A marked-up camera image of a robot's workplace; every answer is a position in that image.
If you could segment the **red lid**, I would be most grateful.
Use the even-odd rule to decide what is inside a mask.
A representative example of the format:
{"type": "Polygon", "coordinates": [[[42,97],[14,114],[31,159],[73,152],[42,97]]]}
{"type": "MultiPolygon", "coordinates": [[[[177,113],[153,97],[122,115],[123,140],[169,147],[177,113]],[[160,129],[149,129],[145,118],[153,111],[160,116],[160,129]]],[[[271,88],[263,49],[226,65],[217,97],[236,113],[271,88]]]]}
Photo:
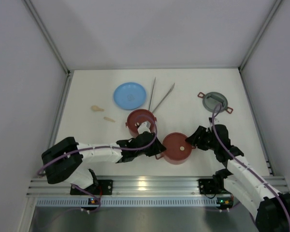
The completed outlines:
{"type": "Polygon", "coordinates": [[[168,134],[162,142],[166,150],[161,156],[171,164],[184,163],[192,152],[192,146],[186,142],[186,139],[187,136],[179,132],[168,134]]]}
{"type": "Polygon", "coordinates": [[[145,117],[155,117],[149,110],[146,110],[146,109],[137,109],[137,110],[134,110],[132,111],[128,117],[128,118],[139,118],[141,116],[145,116],[145,117]]]}

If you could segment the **long metal tongs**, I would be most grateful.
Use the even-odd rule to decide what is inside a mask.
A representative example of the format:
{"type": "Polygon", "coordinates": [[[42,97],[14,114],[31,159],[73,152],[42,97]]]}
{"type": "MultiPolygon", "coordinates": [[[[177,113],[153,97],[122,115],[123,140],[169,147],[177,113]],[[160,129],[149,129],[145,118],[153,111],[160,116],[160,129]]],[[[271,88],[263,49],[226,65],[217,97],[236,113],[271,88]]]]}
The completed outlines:
{"type": "Polygon", "coordinates": [[[162,88],[162,91],[159,90],[159,87],[156,87],[157,85],[157,78],[155,77],[150,89],[149,94],[149,102],[148,102],[148,110],[152,113],[155,113],[160,106],[163,104],[163,102],[168,98],[168,96],[171,94],[171,92],[174,90],[175,83],[172,83],[169,85],[168,89],[162,88]]]}

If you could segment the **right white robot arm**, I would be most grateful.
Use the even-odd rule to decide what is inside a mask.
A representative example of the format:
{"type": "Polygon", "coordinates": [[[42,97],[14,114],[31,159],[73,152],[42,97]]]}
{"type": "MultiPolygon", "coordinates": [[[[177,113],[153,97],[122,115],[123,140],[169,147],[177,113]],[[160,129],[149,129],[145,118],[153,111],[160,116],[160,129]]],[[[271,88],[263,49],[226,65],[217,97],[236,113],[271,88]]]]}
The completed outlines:
{"type": "Polygon", "coordinates": [[[260,232],[290,232],[290,193],[271,186],[249,164],[244,153],[231,144],[226,126],[199,126],[186,142],[212,150],[224,169],[213,175],[218,191],[227,191],[249,211],[260,232]]]}

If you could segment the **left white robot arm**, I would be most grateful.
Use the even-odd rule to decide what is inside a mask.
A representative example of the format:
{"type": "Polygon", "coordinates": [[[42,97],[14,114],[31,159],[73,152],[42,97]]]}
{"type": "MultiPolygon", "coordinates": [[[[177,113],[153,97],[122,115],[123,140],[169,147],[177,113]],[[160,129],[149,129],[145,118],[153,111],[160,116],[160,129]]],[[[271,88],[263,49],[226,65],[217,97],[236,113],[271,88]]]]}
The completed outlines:
{"type": "Polygon", "coordinates": [[[152,157],[166,151],[150,126],[152,123],[145,121],[135,138],[106,145],[83,144],[67,137],[42,153],[43,166],[38,175],[45,176],[51,185],[66,182],[81,189],[97,185],[95,163],[132,162],[141,155],[152,157]]]}

